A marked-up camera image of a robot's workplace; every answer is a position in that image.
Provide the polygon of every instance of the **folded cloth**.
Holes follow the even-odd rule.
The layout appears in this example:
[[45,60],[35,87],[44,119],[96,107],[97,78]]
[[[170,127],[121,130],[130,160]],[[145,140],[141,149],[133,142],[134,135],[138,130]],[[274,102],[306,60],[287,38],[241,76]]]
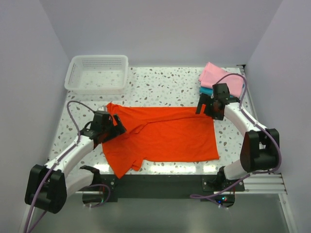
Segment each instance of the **folded cloth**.
[[[215,66],[209,62],[200,75],[199,81],[202,87],[212,88],[219,79],[223,76],[230,74],[224,71],[220,67]],[[229,77],[220,81],[220,83],[226,83],[228,85],[230,94],[235,97],[240,97],[243,86],[243,79],[238,75],[230,75]]]
[[123,107],[108,104],[126,133],[103,143],[105,157],[118,178],[142,161],[199,162],[219,159],[214,122],[195,107]]
[[211,96],[213,94],[213,89],[201,86],[200,87],[200,93],[203,93],[203,94]]

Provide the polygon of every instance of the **black joint motor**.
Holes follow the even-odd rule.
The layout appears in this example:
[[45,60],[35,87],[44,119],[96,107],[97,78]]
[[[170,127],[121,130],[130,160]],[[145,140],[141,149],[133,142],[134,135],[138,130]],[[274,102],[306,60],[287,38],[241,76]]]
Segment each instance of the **black joint motor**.
[[[25,195],[26,204],[31,205],[35,193],[48,171],[48,168],[41,165],[35,165],[31,169]],[[60,170],[52,171],[39,192],[35,207],[56,214],[62,209],[66,199],[65,175]]]
[[106,111],[96,111],[94,118],[80,131],[81,135],[94,141],[94,148],[126,132],[117,114],[110,115]]
[[[279,146],[279,133],[276,129],[266,129]],[[278,152],[264,132],[245,133],[240,155],[241,165],[247,172],[268,170],[278,165]]]
[[236,97],[231,97],[226,83],[213,85],[213,98],[201,93],[196,114],[201,113],[202,105],[205,105],[204,114],[215,120],[223,120],[225,116],[225,106],[233,102],[240,102]]

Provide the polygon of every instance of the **black bracket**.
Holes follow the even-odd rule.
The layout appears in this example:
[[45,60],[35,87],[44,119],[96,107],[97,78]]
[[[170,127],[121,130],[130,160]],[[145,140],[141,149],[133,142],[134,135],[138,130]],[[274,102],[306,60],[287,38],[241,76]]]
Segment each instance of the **black bracket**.
[[81,135],[87,136],[94,141],[94,148],[125,132],[126,129],[122,125],[119,116],[115,114],[112,118],[110,113],[106,111],[94,112],[93,120],[86,124],[80,131]]
[[[222,191],[233,185],[237,180],[227,180],[225,178],[224,166],[219,169],[217,175],[203,175],[202,188],[205,192]],[[235,186],[235,191],[245,191],[243,181]]]
[[[35,193],[48,171],[48,168],[41,165],[35,165],[30,170],[25,194],[26,204],[31,205]],[[52,171],[40,190],[38,198],[35,202],[35,207],[56,214],[62,209],[66,199],[67,190],[65,175],[60,170]]]
[[218,195],[217,197],[215,197],[214,199],[217,203],[219,203],[220,205],[224,206],[224,207],[231,207],[234,202],[235,202],[235,195],[231,194],[231,195]]
[[[111,194],[109,198],[109,202],[117,202],[118,198],[113,195],[113,192],[115,190],[116,186],[116,179],[117,177],[115,175],[101,175],[100,171],[94,167],[91,166],[82,166],[80,169],[85,169],[94,174],[93,177],[93,182],[92,184],[105,184],[110,188]],[[98,191],[101,190],[101,188],[98,187],[92,187],[92,188],[83,188],[81,191]],[[104,193],[104,198],[107,198],[108,192]],[[93,195],[93,194],[83,194],[82,195],[82,201],[84,204],[88,204],[91,202],[99,203],[102,201],[100,193],[98,195]]]
[[196,114],[200,114],[202,105],[205,105],[204,114],[216,120],[223,120],[225,116],[225,106],[230,103],[240,102],[236,97],[231,97],[226,83],[213,85],[213,95],[201,93]]

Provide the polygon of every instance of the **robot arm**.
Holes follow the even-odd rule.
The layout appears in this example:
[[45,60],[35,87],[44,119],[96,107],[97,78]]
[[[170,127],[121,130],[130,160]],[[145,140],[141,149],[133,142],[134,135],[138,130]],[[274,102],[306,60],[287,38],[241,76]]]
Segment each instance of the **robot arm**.
[[260,128],[265,129],[279,146],[277,130],[267,129],[247,111],[240,108],[240,100],[230,97],[226,83],[215,84],[213,95],[214,98],[201,94],[196,113],[200,113],[202,105],[205,105],[204,113],[207,116],[216,120],[228,118],[244,136],[240,159],[220,168],[215,185],[223,186],[222,183],[238,180],[248,173],[275,168],[279,163],[278,151]]
[[52,172],[37,196],[35,207],[54,214],[62,209],[67,197],[71,194],[90,184],[99,183],[99,171],[92,167],[82,166],[78,172],[74,174],[70,174],[70,172],[85,155],[99,144],[126,132],[118,115],[114,115],[113,118],[108,112],[96,111],[93,121],[85,125],[80,131],[80,135],[66,150],[44,166],[35,165],[31,169],[28,179],[26,204],[32,203],[40,183],[51,168],[53,168]]

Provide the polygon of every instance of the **teal cloth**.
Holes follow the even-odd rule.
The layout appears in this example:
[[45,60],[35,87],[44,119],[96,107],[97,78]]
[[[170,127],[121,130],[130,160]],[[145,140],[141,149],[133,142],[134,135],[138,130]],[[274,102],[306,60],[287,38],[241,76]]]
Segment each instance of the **teal cloth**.
[[213,94],[213,89],[201,86],[200,87],[200,93],[211,96]]

